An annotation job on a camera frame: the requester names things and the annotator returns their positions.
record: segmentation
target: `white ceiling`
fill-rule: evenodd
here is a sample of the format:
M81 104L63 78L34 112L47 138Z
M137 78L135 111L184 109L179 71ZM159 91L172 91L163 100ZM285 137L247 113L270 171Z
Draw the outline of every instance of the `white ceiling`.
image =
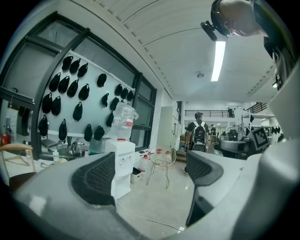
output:
M274 73L263 37L227 39L218 82L211 82L215 43L201 29L213 0L94 0L132 33L157 65L154 71L176 100L265 102L274 95L261 79ZM204 73L197 78L197 72ZM257 86L256 94L249 94Z

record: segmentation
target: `black pouch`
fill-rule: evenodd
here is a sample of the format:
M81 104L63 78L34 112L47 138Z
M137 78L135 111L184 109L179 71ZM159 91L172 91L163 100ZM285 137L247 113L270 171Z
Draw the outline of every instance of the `black pouch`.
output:
M109 93L106 93L106 94L102 97L102 99L101 99L101 102L102 102L102 104L103 104L105 107L107 107L107 99L108 99L108 95L109 95Z
M115 89L115 91L114 91L114 94L115 94L116 96L119 96L119 95L121 94L122 91L123 91L122 85L119 84L119 85L116 87L116 89Z
M88 84L83 86L78 94L80 100L84 101L89 97L90 87Z
M80 59L72 62L70 66L70 73L75 73L79 68L79 64L80 64Z
M92 136L93 136L92 126L88 124L84 131L85 141L89 142L92 139Z
M131 101L131 100L133 99L133 97L134 97L133 92L130 91L130 92L128 93L128 95L127 95L127 100L128 100L128 101Z
M71 83L71 85L69 86L68 90L67 90L67 96L72 98L75 96L76 91L78 89L78 81L79 79L76 79L74 82Z
M88 63L82 65L79 69L78 69L78 77L83 77L86 72L88 71Z
M61 98L60 96L56 97L55 100L52 102L51 112L54 116L59 115L60 107L61 107Z
M52 108L52 93L49 93L43 98L43 102L42 102L43 113L49 113L51 111L51 108Z
M39 122L38 130L43 137L45 137L48 134L48 120L46 115L44 115L41 121Z
M67 137L67 124L66 124L66 120L64 119L60 125L60 129L58 132L58 138L62 141L64 141Z
M97 86L100 88L103 87L104 83L106 82L106 79L107 79L107 76L105 73L100 74L100 76L98 77L98 80L97 80Z
M124 88L123 91L121 92L121 98L125 99L128 95L128 90L127 88Z
M103 137L104 133L105 132L104 132L103 127L98 126L97 129L96 129L96 131L95 131L95 134L94 134L94 139L97 140L97 141L101 140L101 138Z
M79 121L83 115L83 104L79 102L73 112L73 119Z
M112 111L116 110L116 107L117 107L117 104L119 103L119 101L120 100L117 97L115 97L113 99L113 101L111 103L111 106L110 106L110 108L111 108Z
M112 123L113 123L113 112L111 112L111 114L108 116L108 119L106 121L106 125L111 128Z
M69 82L70 82L70 77L69 76L64 77L58 84L58 92L65 93L68 89Z
M73 59L73 56L69 56L69 57L66 57L63 62L62 62L62 67L61 69L62 70L68 70L70 65L71 65L71 62L72 62L72 59Z
M55 92L57 90L58 84L60 83L60 73L55 75L49 84L49 89L51 92Z

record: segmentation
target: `black window frame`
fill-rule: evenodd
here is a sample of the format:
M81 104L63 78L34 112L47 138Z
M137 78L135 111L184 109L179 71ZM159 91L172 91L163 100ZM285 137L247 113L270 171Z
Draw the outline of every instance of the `black window frame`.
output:
M42 32L44 29L46 29L49 25L51 25L55 21L59 21L62 24L68 25L69 27L78 31L78 35L75 38L73 38L67 44L66 47L62 47L58 44L55 44L49 40L46 40L46 39L38 36L38 34L40 32ZM141 100L141 101L145 102L146 104L150 105L152 109L151 109L150 126L141 126L141 125L134 124L133 129L146 130L143 146L148 146L150 144L151 129L152 129L153 115L154 115L154 106L155 106L156 92L157 92L156 89L143 77L142 73L140 73L129 61L127 61L121 54L119 54L114 48L112 48L104 40L102 40L100 37L98 37L97 35L92 33L89 28L85 28L64 16L59 15L57 13L57 11L55 11L52 14L48 15L46 18L44 18L42 21L40 21L38 24L36 24L21 39L21 41L16 45L16 47L11 52L10 56L8 57L7 61L5 62L2 72L0 73L0 105L2 104L2 100L4 99L7 101L10 101L12 104L22 105L24 107L27 107L27 108L33 110L32 120L31 120L30 124L31 124L31 145L34 149L34 151L33 151L34 159L41 158L41 159L52 160L51 154L45 155L42 153L41 136L40 136L40 133L38 132L38 120L39 120L40 107L41 107L41 103L42 103L42 98L44 96L44 92L50 81L50 77L52 76L53 72L55 71L55 69L59 65L59 63L63 60L64 56L70 50L73 51L86 38L91 38L96 43L100 44L105 51L107 51L109 54L111 54L113 57L115 57L118 61L120 61L123 65L125 65L125 67L127 67L129 70L131 70L135 74L133 83L131 86L132 88L135 89L135 96L134 96L132 106L136 107L137 101ZM36 92L34 99L24 97L23 95L20 95L18 93L15 93L13 91L3 88L3 83L4 83L4 80L8 73L9 68L10 68L11 64L13 63L13 61L15 60L15 57L17 57L19 51L22 49L24 44L26 44L26 42L33 42L37 45L40 45L44 48L47 48L47 49L57 53L52 64L46 70L46 73L44 74L44 76L42 78L42 81L38 87L38 90ZM143 96L139 95L139 87L140 87L141 81L143 81L147 86L149 86L151 88L151 90L152 90L151 101L149 101L146 98L144 98ZM140 148L136 148L135 150L138 151L140 149L145 149L145 148L146 147L140 147Z

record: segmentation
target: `ceiling light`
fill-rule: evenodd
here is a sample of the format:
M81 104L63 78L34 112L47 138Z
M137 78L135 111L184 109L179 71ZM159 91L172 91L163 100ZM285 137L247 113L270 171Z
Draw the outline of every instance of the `ceiling light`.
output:
M216 82L219 79L224 53L225 53L225 46L226 42L217 41L216 42L216 53L215 53L215 63L214 63L214 70L212 71L211 81Z

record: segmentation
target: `floor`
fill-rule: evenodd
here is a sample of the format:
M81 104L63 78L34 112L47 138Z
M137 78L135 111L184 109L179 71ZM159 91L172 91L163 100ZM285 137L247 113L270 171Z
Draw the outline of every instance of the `floor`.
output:
M146 169L144 178L131 184L131 192L117 201L121 207L133 214L172 225L176 228L185 228L189 214L194 184L188 175L181 169L184 163L175 162L169 167L170 184L165 188L165 168L156 168L146 185L150 169ZM133 216L128 211L117 206L117 212L136 230L148 238L157 240L173 234L178 230Z

